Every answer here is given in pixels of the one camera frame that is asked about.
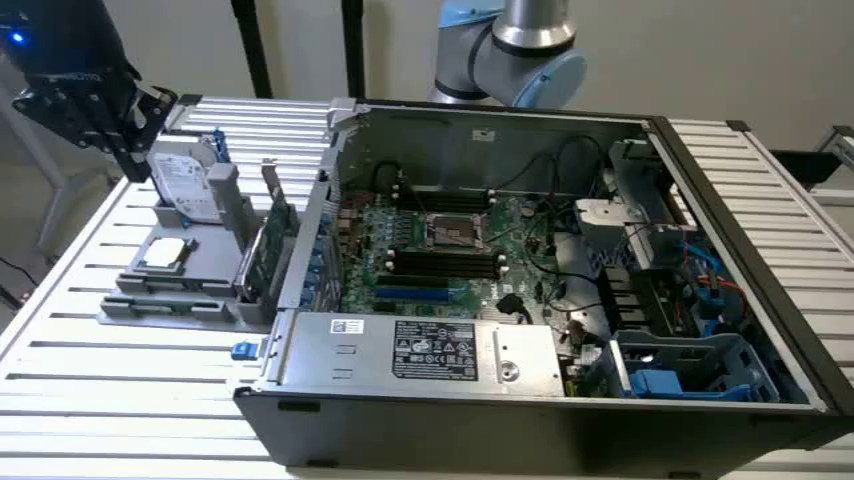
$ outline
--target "motherboard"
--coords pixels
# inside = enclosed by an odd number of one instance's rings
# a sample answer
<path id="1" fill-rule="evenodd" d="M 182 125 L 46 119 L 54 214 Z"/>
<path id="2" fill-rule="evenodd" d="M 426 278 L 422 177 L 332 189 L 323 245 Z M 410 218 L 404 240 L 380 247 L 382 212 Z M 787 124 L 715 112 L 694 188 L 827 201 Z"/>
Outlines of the motherboard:
<path id="1" fill-rule="evenodd" d="M 542 313 L 537 303 L 551 287 L 529 259 L 555 268 L 546 222 L 534 224 L 530 199 L 481 200 L 469 195 L 443 201 L 430 192 L 416 198 L 351 192 L 338 219 L 342 312 L 533 323 L 534 314 L 517 318 L 497 305 L 511 295 L 527 311 Z"/>

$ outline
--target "red cable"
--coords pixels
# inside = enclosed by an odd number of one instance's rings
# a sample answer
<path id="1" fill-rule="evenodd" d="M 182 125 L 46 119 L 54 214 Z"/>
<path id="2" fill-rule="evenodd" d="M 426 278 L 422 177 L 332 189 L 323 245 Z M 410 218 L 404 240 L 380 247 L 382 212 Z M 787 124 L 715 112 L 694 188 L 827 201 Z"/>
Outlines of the red cable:
<path id="1" fill-rule="evenodd" d="M 709 278 L 703 278 L 702 276 L 697 277 L 697 283 L 699 283 L 702 285 L 710 285 L 711 284 Z M 734 284 L 733 282 L 727 282 L 726 280 L 718 280 L 718 285 L 721 285 L 722 287 L 731 288 L 733 290 L 735 290 L 738 292 L 738 296 L 742 299 L 741 316 L 742 316 L 742 320 L 743 320 L 745 316 L 747 315 L 747 298 L 745 296 L 745 290 L 742 290 L 742 287 L 739 287 L 737 284 Z"/>

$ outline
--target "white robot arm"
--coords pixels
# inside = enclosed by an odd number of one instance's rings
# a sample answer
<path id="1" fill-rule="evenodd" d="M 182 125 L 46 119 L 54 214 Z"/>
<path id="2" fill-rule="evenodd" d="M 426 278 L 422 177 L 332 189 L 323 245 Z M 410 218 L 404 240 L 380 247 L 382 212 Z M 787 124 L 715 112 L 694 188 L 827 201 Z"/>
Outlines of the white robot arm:
<path id="1" fill-rule="evenodd" d="M 431 100 L 561 108 L 585 78 L 569 0 L 446 0 Z"/>

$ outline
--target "white wall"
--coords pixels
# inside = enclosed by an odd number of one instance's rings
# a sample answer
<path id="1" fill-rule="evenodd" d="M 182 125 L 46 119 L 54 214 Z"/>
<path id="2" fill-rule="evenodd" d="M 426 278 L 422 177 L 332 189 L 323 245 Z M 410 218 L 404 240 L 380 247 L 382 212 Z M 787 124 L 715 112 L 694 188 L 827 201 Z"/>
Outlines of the white wall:
<path id="1" fill-rule="evenodd" d="M 106 0 L 131 62 L 179 92 L 251 96 L 230 0 Z M 366 0 L 368 96 L 433 86 L 439 0 Z M 854 1 L 574 0 L 589 78 L 570 108 L 743 119 L 774 147 L 854 124 Z M 346 94 L 338 0 L 258 0 L 274 91 Z"/>
<path id="2" fill-rule="evenodd" d="M 131 64 L 179 93 L 252 96 L 230 0 L 104 0 Z"/>
<path id="3" fill-rule="evenodd" d="M 339 2 L 263 2 L 284 22 L 267 42 L 268 53 L 283 49 L 276 93 L 320 99 L 346 92 Z M 439 3 L 366 0 L 368 96 L 424 99 Z M 571 5 L 590 69 L 570 108 L 743 119 L 778 148 L 810 148 L 831 124 L 854 123 L 853 1 Z"/>

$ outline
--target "blue latch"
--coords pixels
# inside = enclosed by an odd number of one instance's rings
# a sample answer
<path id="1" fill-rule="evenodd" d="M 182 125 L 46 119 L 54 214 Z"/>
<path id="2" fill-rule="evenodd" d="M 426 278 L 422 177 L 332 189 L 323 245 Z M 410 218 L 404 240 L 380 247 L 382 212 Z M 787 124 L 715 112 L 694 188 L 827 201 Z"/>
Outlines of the blue latch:
<path id="1" fill-rule="evenodd" d="M 216 147 L 216 161 L 219 163 L 231 163 L 228 144 L 226 143 L 226 134 L 219 129 L 219 127 L 214 129 L 214 143 Z"/>
<path id="2" fill-rule="evenodd" d="M 240 361 L 258 360 L 258 344 L 240 342 L 231 347 L 231 359 Z"/>

